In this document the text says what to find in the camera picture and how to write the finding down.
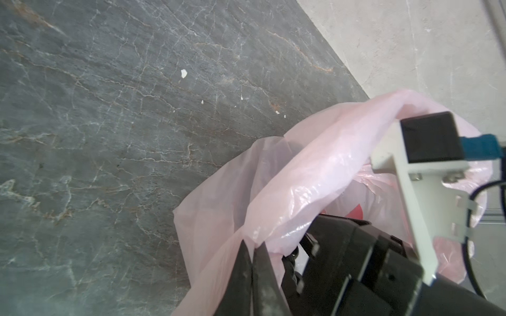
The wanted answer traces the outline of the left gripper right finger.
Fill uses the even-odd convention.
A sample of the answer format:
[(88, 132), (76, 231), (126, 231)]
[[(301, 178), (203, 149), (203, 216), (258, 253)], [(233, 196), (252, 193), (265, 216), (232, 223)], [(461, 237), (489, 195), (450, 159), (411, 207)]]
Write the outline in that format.
[(253, 315), (290, 316), (291, 312), (278, 287), (266, 243), (254, 250), (252, 263)]

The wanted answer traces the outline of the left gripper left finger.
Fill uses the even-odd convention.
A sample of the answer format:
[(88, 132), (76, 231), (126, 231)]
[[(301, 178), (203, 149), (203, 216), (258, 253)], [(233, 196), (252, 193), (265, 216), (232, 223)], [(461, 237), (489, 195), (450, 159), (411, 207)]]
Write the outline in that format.
[(241, 242), (225, 293), (214, 315), (248, 316), (252, 296), (252, 260)]

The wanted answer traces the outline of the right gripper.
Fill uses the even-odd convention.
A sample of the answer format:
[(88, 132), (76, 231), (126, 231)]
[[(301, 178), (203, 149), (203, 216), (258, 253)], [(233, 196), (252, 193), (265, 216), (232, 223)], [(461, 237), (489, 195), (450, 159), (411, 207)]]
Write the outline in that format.
[(438, 275), (424, 283), (412, 248), (368, 221), (319, 215), (283, 258), (293, 315), (504, 315)]

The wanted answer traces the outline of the pink plastic bag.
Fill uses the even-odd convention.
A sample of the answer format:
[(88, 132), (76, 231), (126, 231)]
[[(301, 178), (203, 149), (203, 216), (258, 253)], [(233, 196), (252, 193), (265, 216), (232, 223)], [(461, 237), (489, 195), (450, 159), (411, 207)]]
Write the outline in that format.
[[(394, 121), (442, 112), (450, 111), (411, 90), (362, 103), (341, 103), (304, 119), (282, 137), (255, 141), (226, 163), (174, 211), (191, 282), (175, 315), (214, 315), (242, 241), (252, 263), (254, 250), (266, 243), (287, 303), (281, 287), (283, 258), (300, 248), (319, 215), (368, 221), (409, 245), (419, 263), (397, 178), (389, 173), (376, 174), (370, 158)], [(460, 136), (483, 135), (452, 114)], [(477, 196), (472, 233), (473, 224), (486, 208), (493, 161), (470, 163), (466, 179), (452, 184), (452, 188)], [(439, 263), (436, 276), (459, 285), (470, 275), (472, 241), (472, 236), (463, 244), (435, 238)]]

